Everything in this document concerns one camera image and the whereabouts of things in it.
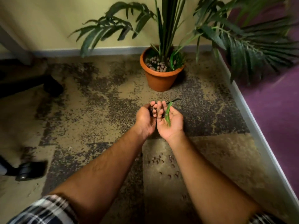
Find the terracotta pot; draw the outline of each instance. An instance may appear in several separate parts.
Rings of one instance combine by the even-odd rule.
[[[153,90],[158,92],[167,91],[170,89],[177,75],[184,69],[185,66],[182,66],[176,69],[175,71],[169,71],[169,72],[158,72],[149,69],[144,63],[144,54],[148,49],[146,49],[140,56],[140,64],[145,71],[148,85]]]

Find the floor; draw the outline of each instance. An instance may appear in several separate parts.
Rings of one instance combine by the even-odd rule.
[[[47,160],[45,177],[16,182],[0,176],[0,220],[7,222],[108,149],[141,105],[181,98],[174,106],[202,154],[265,209],[287,212],[264,171],[254,141],[209,52],[188,54],[185,71],[167,92],[151,90],[139,56],[36,60],[33,67],[0,64],[6,80],[51,72],[65,88],[51,98],[42,86],[0,99],[0,154],[17,166]],[[161,156],[159,164],[149,163]],[[200,223],[168,144],[149,138],[102,223]]]

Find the artificial plant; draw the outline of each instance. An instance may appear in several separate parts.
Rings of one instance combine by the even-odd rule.
[[[256,68],[267,64],[278,72],[279,67],[293,66],[293,58],[298,57],[295,53],[297,42],[290,41],[287,37],[288,30],[295,25],[291,16],[286,15],[248,26],[249,22],[265,8],[287,1],[231,0],[225,4],[220,0],[199,0],[194,12],[183,20],[181,16],[186,0],[162,0],[161,10],[155,0],[155,13],[150,11],[146,4],[119,1],[110,7],[105,16],[98,20],[88,20],[85,24],[92,23],[92,25],[75,30],[74,33],[80,33],[77,40],[84,34],[88,34],[81,47],[81,56],[84,57],[88,54],[89,47],[93,50],[100,40],[104,41],[117,31],[121,30],[119,41],[123,40],[130,31],[133,32],[134,39],[149,20],[154,20],[158,27],[159,46],[151,44],[152,49],[160,60],[170,58],[173,70],[184,64],[175,66],[173,64],[175,59],[181,58],[180,50],[196,39],[196,61],[198,61],[200,37],[205,37],[212,41],[214,48],[225,50],[231,66],[231,81],[242,74],[251,81]],[[235,22],[231,22],[227,17],[234,8],[241,8],[241,11]],[[133,28],[129,21],[115,16],[121,10],[126,12],[127,19],[129,13],[133,15],[138,12],[136,28]],[[192,16],[195,19],[194,28],[186,33],[178,46],[173,47],[177,29]],[[241,19],[244,22],[242,26],[238,26]]]

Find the white wall trim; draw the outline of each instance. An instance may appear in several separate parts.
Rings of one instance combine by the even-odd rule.
[[[107,55],[130,55],[141,54],[148,46],[139,47],[105,47],[95,48],[90,56],[107,56]],[[200,51],[211,51],[211,45],[200,45]],[[182,49],[183,52],[196,52],[196,45],[188,45]],[[33,55],[37,58],[54,58],[54,57],[71,57],[80,56],[79,49],[49,49],[41,51],[33,51]],[[0,53],[0,60],[14,59],[15,56],[11,52]]]
[[[289,218],[292,223],[299,223],[299,200],[293,191],[289,181],[287,180],[281,166],[279,165],[274,153],[272,152],[266,138],[264,137],[260,127],[258,126],[252,112],[250,111],[241,91],[239,90],[235,81],[230,83],[230,70],[224,62],[222,55],[219,52],[219,58],[224,69],[222,75],[226,81],[230,92],[249,128],[249,131],[254,139],[255,145],[259,150],[261,157],[265,163],[265,168],[272,180],[275,180],[277,189],[283,196],[284,203],[287,211],[289,212]]]

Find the chair caster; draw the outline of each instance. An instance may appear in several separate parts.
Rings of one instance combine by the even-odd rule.
[[[53,97],[58,97],[63,92],[63,87],[52,76],[44,83],[44,90]]]
[[[45,175],[47,169],[47,162],[27,162],[22,163],[18,168],[16,181],[28,181],[32,179],[41,178]]]

